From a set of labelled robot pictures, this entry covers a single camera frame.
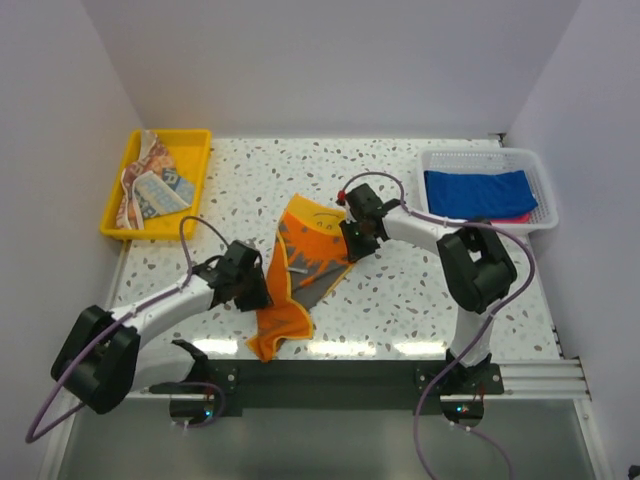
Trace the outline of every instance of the blue towel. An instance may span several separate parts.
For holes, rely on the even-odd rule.
[[[538,206],[523,171],[500,175],[424,172],[429,211],[473,220],[515,218]]]

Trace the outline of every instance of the orange cloth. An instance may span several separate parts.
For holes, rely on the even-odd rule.
[[[351,269],[340,222],[345,212],[295,195],[285,209],[267,273],[273,306],[258,310],[258,334],[249,348],[268,362],[285,339],[308,339],[313,323],[308,310]],[[290,272],[289,267],[307,270]]]

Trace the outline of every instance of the yellow tray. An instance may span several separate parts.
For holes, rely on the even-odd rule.
[[[153,130],[176,161],[178,174],[195,185],[193,204],[187,210],[163,215],[161,217],[145,220],[144,230],[122,230],[116,228],[116,213],[124,191],[120,183],[120,177],[124,168],[138,159],[140,153],[140,130],[134,131],[129,137],[129,144],[122,157],[120,169],[116,181],[111,189],[109,203],[102,215],[100,231],[103,235],[118,238],[120,240],[134,239],[159,239],[179,240],[180,220],[187,215],[197,215],[202,196],[202,188],[207,173],[209,161],[211,132],[209,130]],[[195,221],[185,224],[186,238],[193,237],[196,228]]]

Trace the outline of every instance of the white plastic basket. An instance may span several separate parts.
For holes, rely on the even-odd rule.
[[[455,150],[425,149],[418,154],[417,173],[420,205],[429,213],[424,172],[500,174],[524,170],[538,207],[528,223],[499,223],[517,235],[553,228],[558,224],[558,211],[547,174],[538,156],[519,148],[460,148]]]

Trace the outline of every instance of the terrazzo surface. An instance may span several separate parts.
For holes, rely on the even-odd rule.
[[[495,146],[487,140],[398,139],[218,139],[212,142],[200,216],[231,241],[259,247],[269,264],[276,225],[295,193],[335,206],[337,191],[351,176],[384,170],[399,177],[409,205],[418,207],[415,158],[425,147]],[[366,180],[383,200],[397,194],[386,179]],[[505,241],[518,268],[517,287],[527,275],[526,257]],[[222,252],[203,225],[189,242],[195,261]],[[115,290],[125,305],[175,282],[186,268],[178,242],[134,241]],[[361,260],[337,288],[311,309],[311,340],[288,341],[280,359],[433,359],[451,342],[456,305],[447,293],[436,255],[403,242],[386,242]],[[495,320],[494,360],[557,360],[553,323],[536,278]],[[178,324],[151,342],[194,342],[210,358],[255,358],[245,341],[256,332],[255,313],[220,306]]]

